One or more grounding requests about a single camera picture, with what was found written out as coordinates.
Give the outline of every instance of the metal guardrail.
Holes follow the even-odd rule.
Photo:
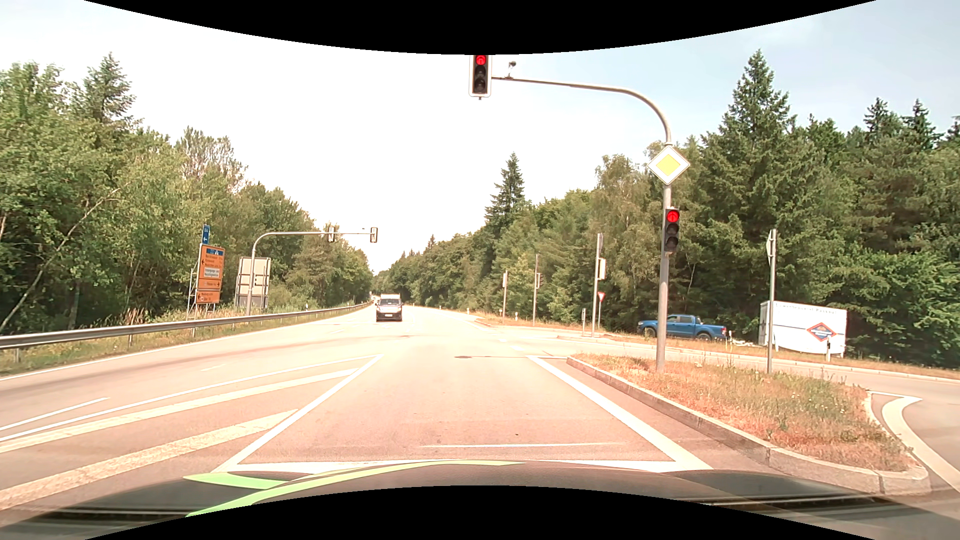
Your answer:
[[[191,330],[201,327],[215,327],[221,325],[231,325],[236,323],[255,323],[257,321],[270,321],[274,319],[285,319],[289,317],[303,317],[305,315],[315,315],[318,313],[329,313],[332,311],[345,311],[357,307],[365,307],[371,304],[357,304],[347,307],[328,307],[327,309],[311,309],[309,311],[292,311],[289,313],[268,313],[264,315],[241,315],[239,317],[221,317],[218,319],[196,319],[192,321],[176,321],[172,323],[151,323],[147,325],[128,325],[122,327],[107,327],[95,329],[81,329],[68,331],[48,331],[43,333],[23,333],[20,335],[0,336],[0,351],[6,349],[22,349],[24,347],[35,347],[37,345],[50,345],[53,343],[67,343],[69,341],[84,341],[87,339],[99,339],[101,337],[119,337],[132,336],[140,333],[154,333],[158,331]]]

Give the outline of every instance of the priority road sign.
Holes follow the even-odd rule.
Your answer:
[[[689,166],[690,162],[669,145],[660,150],[660,153],[647,164],[647,168],[667,185],[676,180]]]

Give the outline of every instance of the sky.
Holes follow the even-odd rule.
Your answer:
[[[494,55],[493,74],[625,86],[650,98],[675,141],[715,131],[748,58],[761,50],[802,124],[848,130],[879,97],[907,114],[920,99],[939,131],[960,114],[955,0],[876,0],[777,24],[574,53]],[[112,53],[131,113],[176,140],[187,126],[228,136],[247,176],[279,186],[318,225],[379,228],[351,243],[374,273],[484,223],[516,152],[529,199],[592,189],[602,157],[645,161],[663,140],[636,98],[492,81],[468,96],[464,55],[352,50],[245,36],[78,0],[0,0],[0,69],[36,61],[79,81]],[[216,231],[211,242],[216,243]]]

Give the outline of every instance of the billboard logo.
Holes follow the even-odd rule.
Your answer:
[[[831,330],[830,327],[825,325],[824,323],[817,323],[816,325],[813,325],[812,327],[806,329],[806,331],[812,333],[813,336],[819,339],[820,341],[824,341],[827,338],[833,337],[834,335],[837,334],[837,332]]]

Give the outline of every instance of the white lane marking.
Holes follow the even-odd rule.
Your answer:
[[[118,407],[114,407],[114,408],[109,408],[109,409],[107,409],[107,410],[102,410],[102,411],[100,411],[100,412],[94,412],[94,413],[91,413],[91,414],[86,414],[86,415],[84,415],[84,416],[78,416],[78,417],[76,417],[76,418],[71,418],[71,419],[69,419],[69,420],[63,420],[62,422],[57,422],[56,424],[50,424],[50,425],[48,425],[48,426],[41,426],[41,427],[39,427],[39,428],[34,428],[34,429],[32,429],[32,430],[21,431],[20,433],[14,433],[13,435],[7,435],[6,437],[0,437],[0,442],[6,441],[6,440],[8,440],[8,439],[13,439],[14,437],[19,437],[19,436],[21,436],[21,435],[29,435],[30,433],[36,433],[37,431],[48,430],[48,429],[50,429],[50,428],[56,428],[56,427],[59,427],[59,426],[63,426],[64,424],[72,424],[72,423],[74,423],[74,422],[80,422],[81,420],[86,420],[87,418],[93,418],[94,416],[103,416],[104,414],[110,414],[111,412],[116,412],[116,411],[118,411],[118,410],[124,410],[124,409],[131,408],[131,407],[135,407],[135,406],[151,404],[151,403],[153,403],[153,402],[158,402],[158,401],[161,401],[161,400],[167,400],[167,399],[170,399],[170,398],[176,398],[177,396],[183,396],[183,395],[186,395],[186,394],[192,394],[192,393],[194,393],[194,392],[200,392],[200,391],[202,391],[202,390],[209,390],[210,388],[216,388],[216,387],[218,387],[218,386],[226,386],[227,384],[235,384],[235,383],[237,383],[237,382],[244,382],[244,381],[246,381],[246,380],[262,379],[262,378],[264,378],[264,377],[270,377],[270,376],[273,376],[273,375],[280,375],[280,374],[283,374],[283,373],[290,373],[290,372],[294,372],[294,371],[300,371],[300,370],[310,369],[310,368],[314,368],[314,367],[326,366],[326,365],[330,365],[330,364],[338,364],[338,363],[342,363],[342,362],[351,362],[351,361],[354,361],[354,360],[362,360],[362,359],[364,359],[364,358],[369,358],[369,357],[371,357],[371,356],[373,356],[373,355],[358,356],[358,357],[356,357],[356,358],[346,358],[346,359],[343,359],[343,360],[333,360],[333,361],[330,361],[330,362],[321,362],[321,363],[319,363],[319,364],[310,364],[310,365],[306,365],[306,366],[292,367],[292,368],[289,368],[289,369],[281,369],[280,371],[273,371],[273,372],[270,372],[270,373],[264,373],[264,374],[262,374],[262,375],[253,375],[253,376],[250,376],[250,377],[244,377],[243,379],[234,379],[234,380],[228,380],[228,381],[226,381],[226,382],[217,382],[216,384],[208,384],[207,386],[201,386],[201,387],[199,387],[199,388],[191,388],[190,390],[183,390],[182,392],[176,392],[176,393],[173,393],[173,394],[167,394],[166,396],[160,396],[160,397],[158,397],[158,398],[151,398],[151,399],[149,399],[149,400],[144,400],[144,401],[142,401],[142,402],[136,402],[135,404],[122,405],[122,406],[118,406]]]
[[[101,402],[101,401],[103,401],[103,400],[106,400],[106,399],[109,399],[109,398],[100,398],[100,399],[97,399],[97,400],[90,400],[90,401],[88,401],[88,402],[86,402],[86,403],[82,403],[82,404],[79,404],[79,405],[72,405],[72,406],[64,407],[64,408],[62,408],[62,409],[58,409],[58,410],[55,410],[55,411],[53,411],[53,412],[48,412],[48,413],[46,413],[46,414],[41,414],[41,415],[35,416],[35,417],[33,417],[33,418],[28,418],[28,419],[26,419],[26,420],[21,420],[21,421],[19,421],[19,422],[14,422],[13,424],[7,424],[6,426],[0,426],[0,431],[2,431],[2,430],[8,430],[8,429],[10,429],[10,428],[16,428],[17,426],[23,426],[24,424],[29,424],[29,423],[31,423],[31,422],[35,422],[36,420],[40,420],[40,419],[43,419],[43,418],[47,418],[48,416],[53,416],[53,415],[55,415],[55,414],[60,414],[60,413],[62,413],[62,412],[66,412],[66,411],[68,411],[68,410],[73,410],[73,409],[75,409],[75,408],[80,408],[80,407],[82,407],[82,406],[93,405],[93,404],[95,404],[95,403],[99,403],[99,402]]]
[[[30,503],[97,480],[108,479],[134,469],[165,461],[172,457],[189,454],[197,450],[268,430],[284,418],[289,417],[294,411],[296,411],[296,409],[265,416],[249,422],[243,422],[227,428],[208,431],[192,437],[183,438],[179,441],[154,446],[153,448],[148,448],[140,452],[120,455],[113,459],[106,459],[98,463],[80,467],[79,469],[9,487],[0,491],[0,510]]]
[[[582,461],[575,459],[545,459],[544,461],[617,467],[620,469],[633,469],[635,471],[647,471],[650,473],[673,473],[687,470],[683,464],[676,461]]]
[[[51,441],[57,441],[60,439],[65,439],[68,437],[73,437],[75,435],[82,435],[84,433],[90,433],[97,430],[105,430],[106,428],[115,428],[117,426],[123,426],[140,420],[147,420],[150,418],[156,418],[159,416],[166,416],[167,414],[173,414],[175,412],[183,412],[185,410],[191,410],[194,408],[207,406],[207,405],[216,405],[223,402],[228,402],[232,400],[239,400],[241,398],[247,398],[249,396],[255,396],[258,394],[265,394],[267,392],[273,392],[275,390],[283,390],[285,388],[293,388],[294,386],[302,386],[304,384],[310,384],[311,382],[319,382],[321,380],[330,380],[338,379],[340,377],[347,377],[351,375],[356,368],[347,369],[344,371],[338,371],[334,373],[326,373],[323,375],[315,375],[313,377],[306,377],[303,379],[294,379],[286,380],[284,382],[275,382],[274,384],[265,384],[263,386],[255,386],[254,388],[247,388],[244,390],[237,390],[235,392],[228,392],[227,394],[218,394],[216,396],[210,396],[207,398],[200,398],[199,400],[193,400],[190,402],[183,402],[174,405],[159,406],[156,408],[150,408],[147,410],[142,410],[139,412],[132,412],[130,414],[124,414],[121,416],[113,416],[110,418],[105,418],[103,420],[94,420],[93,422],[87,422],[86,424],[80,424],[79,426],[71,426],[69,428],[61,428],[59,430],[47,431],[46,433],[40,433],[37,435],[21,437],[19,439],[14,439],[13,441],[0,444],[0,454],[6,452],[12,452],[14,450],[19,450],[21,448],[27,448],[35,446],[38,444],[48,443]]]
[[[554,366],[546,363],[542,359],[536,356],[527,356],[538,366],[547,370],[553,374],[557,379],[566,382],[573,387],[574,390],[580,392],[587,399],[603,407],[604,410],[613,415],[613,418],[616,418],[622,422],[625,426],[633,430],[637,435],[643,437],[651,444],[656,446],[661,452],[667,454],[671,459],[676,461],[678,464],[683,465],[686,470],[709,470],[712,469],[709,465],[704,463],[699,457],[692,454],[690,451],[684,449],[679,444],[674,442],[672,439],[668,438],[663,433],[660,433],[657,430],[654,430],[648,426],[645,422],[636,418],[633,414],[627,412],[620,405],[615,404],[604,396],[600,395],[599,392],[593,390],[589,386],[583,384],[582,382],[573,379],[570,375],[560,371]]]
[[[953,489],[960,491],[960,471],[957,471],[945,459],[926,446],[926,443],[913,432],[903,419],[903,410],[911,404],[921,401],[920,398],[904,396],[883,406],[880,414],[903,444],[913,448],[913,454],[922,461],[931,471],[948,484]]]
[[[148,355],[148,354],[150,354],[150,353],[160,353],[160,352],[163,352],[163,351],[171,351],[171,350],[173,350],[173,349],[179,349],[179,348],[182,348],[182,347],[190,347],[190,346],[193,346],[193,345],[202,345],[202,344],[204,344],[204,343],[214,343],[214,342],[217,342],[217,341],[223,341],[223,340],[225,340],[225,339],[233,339],[234,337],[242,337],[242,336],[244,336],[244,335],[254,335],[254,334],[258,334],[258,333],[265,333],[265,332],[268,332],[268,331],[287,330],[287,329],[291,329],[291,328],[293,328],[293,327],[304,326],[304,325],[311,325],[311,324],[316,324],[316,323],[298,323],[298,324],[295,324],[295,325],[287,325],[287,326],[283,326],[283,327],[270,328],[270,329],[267,329],[267,330],[247,331],[247,332],[244,332],[244,333],[235,333],[234,335],[225,335],[225,336],[223,336],[223,337],[214,337],[213,339],[205,339],[205,340],[203,340],[203,341],[193,341],[193,342],[190,342],[190,343],[180,343],[179,345],[171,345],[170,347],[162,347],[162,348],[160,348],[160,349],[151,349],[151,350],[149,350],[149,351],[140,351],[139,353],[130,353],[130,354],[128,354],[128,355],[111,356],[110,358],[101,358],[101,359],[99,359],[99,360],[90,360],[89,362],[80,362],[80,363],[76,363],[76,364],[70,364],[70,365],[68,365],[68,366],[53,367],[53,368],[50,368],[50,369],[41,369],[40,371],[31,371],[31,372],[28,372],[28,373],[21,373],[21,374],[19,374],[19,375],[10,375],[10,376],[7,376],[7,377],[0,377],[0,382],[4,382],[4,381],[6,381],[6,380],[19,379],[19,378],[21,378],[21,377],[32,377],[32,376],[34,376],[34,375],[41,375],[41,374],[44,374],[44,373],[51,373],[51,372],[54,372],[54,371],[59,371],[59,370],[61,370],[61,369],[73,369],[73,368],[75,368],[75,367],[83,367],[83,366],[88,366],[88,365],[92,365],[92,364],[99,364],[100,362],[109,362],[109,361],[112,361],[112,360],[122,360],[123,358],[129,358],[129,357],[131,357],[131,356],[141,356],[141,355]]]
[[[474,325],[474,324],[471,323],[470,321],[465,321],[465,320],[463,320],[463,319],[457,319],[457,318],[449,317],[449,316],[447,316],[447,318],[448,318],[448,319],[453,319],[454,321],[460,321],[461,323],[464,323],[464,324],[468,324],[468,325],[476,328],[476,329],[479,330],[479,331],[493,331],[492,329],[479,327],[479,326],[477,326],[477,325]]]
[[[602,446],[626,443],[553,443],[553,444],[431,444],[421,448],[536,448],[547,446]]]
[[[231,457],[230,459],[228,459],[227,461],[225,461],[225,462],[224,462],[223,464],[221,464],[219,467],[217,467],[216,469],[214,469],[213,472],[214,472],[214,473],[222,473],[222,472],[224,472],[225,470],[227,470],[228,468],[230,468],[230,467],[232,467],[232,466],[234,466],[234,465],[237,465],[238,463],[240,463],[241,461],[243,461],[244,459],[246,459],[247,457],[249,457],[250,454],[253,454],[253,453],[256,452],[257,450],[259,450],[261,447],[263,447],[263,445],[265,445],[265,444],[267,444],[268,442],[270,442],[271,439],[273,439],[273,438],[276,437],[277,435],[281,434],[284,430],[286,430],[287,428],[289,428],[294,422],[297,422],[300,418],[302,418],[306,413],[310,412],[311,410],[313,410],[314,408],[316,408],[318,405],[320,405],[321,403],[325,402],[330,396],[336,394],[341,388],[343,388],[344,386],[348,385],[352,380],[354,380],[354,379],[356,379],[357,377],[359,377],[361,373],[367,371],[371,366],[373,366],[373,365],[374,365],[380,358],[382,358],[382,357],[383,357],[383,355],[377,355],[377,356],[375,356],[375,357],[373,358],[373,360],[367,362],[366,364],[363,365],[363,367],[361,367],[361,368],[357,369],[356,371],[354,371],[353,374],[350,375],[349,377],[347,377],[346,379],[341,380],[340,382],[338,382],[337,385],[334,386],[333,388],[330,388],[329,390],[325,391],[322,396],[320,396],[320,397],[317,398],[316,400],[310,402],[310,403],[307,404],[307,406],[305,406],[304,408],[298,410],[293,416],[287,418],[286,420],[284,420],[283,422],[281,422],[280,424],[278,424],[276,427],[274,427],[272,430],[269,430],[269,431],[267,431],[266,433],[264,433],[263,436],[261,436],[260,438],[256,439],[255,441],[253,441],[253,442],[250,444],[250,446],[248,446],[247,448],[241,450],[239,453],[237,453],[237,455],[235,455],[234,457]]]

